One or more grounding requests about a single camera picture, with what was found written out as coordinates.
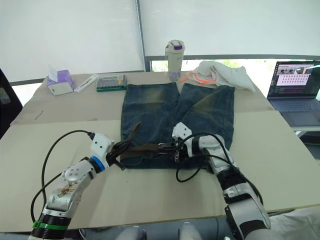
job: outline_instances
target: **purple tissue box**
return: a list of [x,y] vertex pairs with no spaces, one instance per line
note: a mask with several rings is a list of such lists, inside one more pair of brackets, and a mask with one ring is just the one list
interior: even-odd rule
[[61,94],[72,93],[74,91],[74,81],[72,81],[70,72],[68,70],[61,70],[57,72],[57,81],[48,78],[47,87],[50,92],[57,96]]

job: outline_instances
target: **laptop screen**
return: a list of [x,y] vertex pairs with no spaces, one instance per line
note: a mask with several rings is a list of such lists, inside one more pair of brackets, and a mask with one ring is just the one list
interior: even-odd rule
[[278,61],[268,98],[316,97],[320,88],[320,61]]

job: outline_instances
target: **blue denim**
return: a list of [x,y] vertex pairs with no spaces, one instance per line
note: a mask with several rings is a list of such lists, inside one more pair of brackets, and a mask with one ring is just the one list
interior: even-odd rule
[[[138,122],[141,127],[132,147],[169,143],[174,126],[182,122],[193,133],[211,132],[224,138],[230,148],[234,133],[234,92],[230,86],[208,88],[185,83],[179,94],[176,83],[132,85],[126,89],[121,115],[121,140]],[[127,168],[167,169],[177,164],[166,155],[150,152],[149,157],[132,157],[122,161]],[[184,168],[197,168],[189,162]]]

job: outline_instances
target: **laptop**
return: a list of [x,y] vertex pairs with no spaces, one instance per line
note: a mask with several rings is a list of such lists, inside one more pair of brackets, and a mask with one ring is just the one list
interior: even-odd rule
[[320,61],[278,61],[267,99],[291,127],[320,126]]

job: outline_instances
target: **laptop keyboard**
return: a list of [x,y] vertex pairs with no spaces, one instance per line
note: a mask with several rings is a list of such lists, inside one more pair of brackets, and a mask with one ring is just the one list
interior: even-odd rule
[[320,102],[315,99],[307,100],[272,100],[272,105],[279,112],[317,112]]

